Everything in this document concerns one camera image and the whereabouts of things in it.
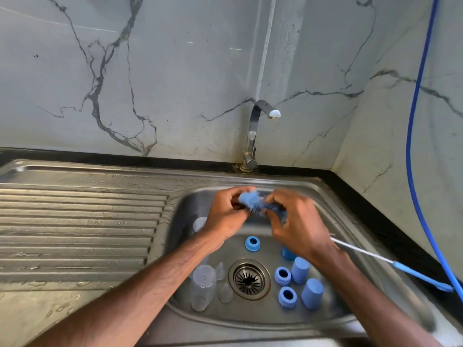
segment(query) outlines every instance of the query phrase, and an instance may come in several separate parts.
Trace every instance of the blue hose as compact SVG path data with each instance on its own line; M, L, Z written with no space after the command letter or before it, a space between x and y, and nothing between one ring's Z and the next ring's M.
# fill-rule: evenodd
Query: blue hose
M420 69L418 70L418 77L416 78L415 92L413 93L412 107L410 109L410 118L408 120L405 159L407 163L408 187L410 188L410 194L412 196L413 205L415 207L415 211L418 216L418 219L420 220L421 226L423 227L426 237L428 238L429 243L432 246L432 249L436 253L437 259L439 259L439 262L441 263L443 270L445 271L445 274L447 274L450 282L452 283L458 296L463 302L463 289L460 286L460 283L458 282L457 278L455 277L455 274L452 272L452 269L450 268L449 264L445 260L445 257L443 256L443 253L441 252L439 246L437 245L436 240L432 236L431 230L426 222L425 216L423 215L423 212L421 211L420 203L418 202L418 198L416 196L415 185L414 185L413 175L412 175L412 158L410 156L411 155L410 150L412 146L413 120L415 117L415 110L416 110L416 104L418 101L418 94L420 92L421 80L423 78L423 71L425 69L426 57L428 55L429 43L431 41L432 26L436 18L438 2L439 0L433 0L432 2L431 17L429 18L428 30L426 32L425 47L423 49L423 55L421 56L421 63L420 63Z

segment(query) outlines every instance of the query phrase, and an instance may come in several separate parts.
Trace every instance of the person's left hand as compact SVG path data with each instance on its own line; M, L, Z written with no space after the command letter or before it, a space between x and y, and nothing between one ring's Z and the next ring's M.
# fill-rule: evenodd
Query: person's left hand
M237 186L215 194L207 221L200 233L212 234L214 240L217 240L216 249L240 229L250 214L248 209L238 203L238 196L255 190L254 186Z

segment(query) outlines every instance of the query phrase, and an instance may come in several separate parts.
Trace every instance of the drain strainer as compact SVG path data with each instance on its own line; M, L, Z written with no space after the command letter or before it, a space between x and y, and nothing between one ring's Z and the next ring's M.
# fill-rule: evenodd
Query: drain strainer
M228 272L228 280L236 294L245 299L261 299L270 291L270 274L255 260L235 262Z

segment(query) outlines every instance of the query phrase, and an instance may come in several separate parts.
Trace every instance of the faucet spout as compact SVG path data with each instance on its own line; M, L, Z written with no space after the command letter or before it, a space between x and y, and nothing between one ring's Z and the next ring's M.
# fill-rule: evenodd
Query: faucet spout
M256 161L256 135L258 133L259 117L264 112L269 119L276 119L281 117L279 110L276 110L271 104L265 100L259 100L254 104L251 111L251 118L249 120L248 135L246 138L246 148L243 154L243 164L240 166L242 172L251 172L258 166Z

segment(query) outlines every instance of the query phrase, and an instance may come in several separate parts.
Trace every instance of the forearm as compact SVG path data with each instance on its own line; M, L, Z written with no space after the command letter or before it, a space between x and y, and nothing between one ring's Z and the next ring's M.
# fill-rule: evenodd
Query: forearm
M318 267L379 347L442 347L359 271L349 256L330 248Z
M198 233L129 280L82 307L27 347L131 347L214 243Z

